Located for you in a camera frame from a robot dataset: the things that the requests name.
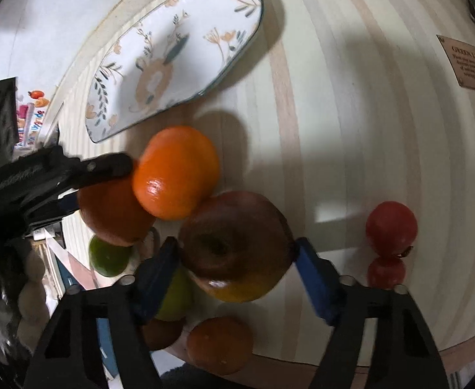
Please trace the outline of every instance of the floor tile line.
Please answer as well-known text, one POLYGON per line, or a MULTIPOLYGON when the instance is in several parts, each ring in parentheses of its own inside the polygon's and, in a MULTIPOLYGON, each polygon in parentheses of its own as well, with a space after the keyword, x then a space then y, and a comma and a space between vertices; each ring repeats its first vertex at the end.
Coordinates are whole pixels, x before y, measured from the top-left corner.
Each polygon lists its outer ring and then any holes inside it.
POLYGON ((11 53, 10 53, 10 56, 8 57, 8 69, 7 69, 7 75, 8 76, 10 76, 10 69, 11 69, 11 64, 12 64, 12 54, 14 53, 14 46, 16 45, 16 38, 18 37, 19 25, 21 23, 21 18, 23 18, 23 14, 25 13, 25 10, 27 8, 27 4, 28 4, 28 0, 25 0, 25 4, 23 5, 23 9, 21 10, 21 13, 19 15, 18 25, 16 26, 16 32, 14 33, 14 39, 12 40, 11 53))

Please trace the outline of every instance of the small red tomato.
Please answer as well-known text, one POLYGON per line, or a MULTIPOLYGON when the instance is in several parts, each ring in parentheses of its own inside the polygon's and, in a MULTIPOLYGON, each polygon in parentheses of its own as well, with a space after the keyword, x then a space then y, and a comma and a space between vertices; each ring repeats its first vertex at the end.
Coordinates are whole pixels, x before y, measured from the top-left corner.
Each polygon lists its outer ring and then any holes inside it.
POLYGON ((405 278, 405 265, 401 259, 377 257, 367 268, 367 284, 373 288, 393 289, 405 278))
POLYGON ((416 239, 418 222, 407 206, 383 202, 367 218, 366 235, 379 256, 393 256, 404 252, 416 239))
POLYGON ((33 100, 38 100, 39 98, 44 97, 44 92, 42 90, 33 90, 32 92, 28 93, 33 100))

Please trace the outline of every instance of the metal bolt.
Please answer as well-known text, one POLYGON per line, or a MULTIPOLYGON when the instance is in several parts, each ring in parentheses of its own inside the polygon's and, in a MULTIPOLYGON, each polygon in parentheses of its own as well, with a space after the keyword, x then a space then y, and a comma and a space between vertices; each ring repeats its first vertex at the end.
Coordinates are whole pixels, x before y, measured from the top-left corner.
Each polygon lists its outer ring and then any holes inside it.
POLYGON ((124 286, 131 285, 133 282, 135 282, 135 277, 133 275, 124 275, 118 280, 118 283, 124 286))
POLYGON ((396 284, 393 288, 393 291, 402 296, 409 293, 409 289, 405 285, 402 285, 402 284, 396 284))
POLYGON ((72 285, 71 287, 69 287, 67 290, 66 290, 66 293, 70 296, 74 296, 75 294, 78 294, 79 292, 82 291, 82 288, 80 285, 72 285))
POLYGON ((339 282, 342 285, 347 285, 348 287, 352 287, 353 285, 356 284, 356 279, 350 275, 341 275, 341 277, 339 278, 339 282))

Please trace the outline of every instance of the oval ceramic plate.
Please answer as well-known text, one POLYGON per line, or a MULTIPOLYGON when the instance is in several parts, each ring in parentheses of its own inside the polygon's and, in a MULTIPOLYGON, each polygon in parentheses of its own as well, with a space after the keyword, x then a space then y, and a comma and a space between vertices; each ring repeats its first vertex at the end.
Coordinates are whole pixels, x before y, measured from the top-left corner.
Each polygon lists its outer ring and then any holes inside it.
POLYGON ((205 94, 255 35, 262 1, 167 0, 133 25, 110 48, 91 83, 91 141, 205 94))

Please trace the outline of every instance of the tile floor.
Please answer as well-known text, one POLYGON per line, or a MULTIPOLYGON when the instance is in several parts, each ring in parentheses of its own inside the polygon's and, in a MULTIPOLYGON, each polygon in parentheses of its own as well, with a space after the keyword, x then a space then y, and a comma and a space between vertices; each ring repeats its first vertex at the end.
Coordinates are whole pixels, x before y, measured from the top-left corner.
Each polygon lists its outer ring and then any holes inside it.
POLYGON ((18 76, 19 102, 55 88, 88 35, 120 0, 3 0, 0 79, 18 76))

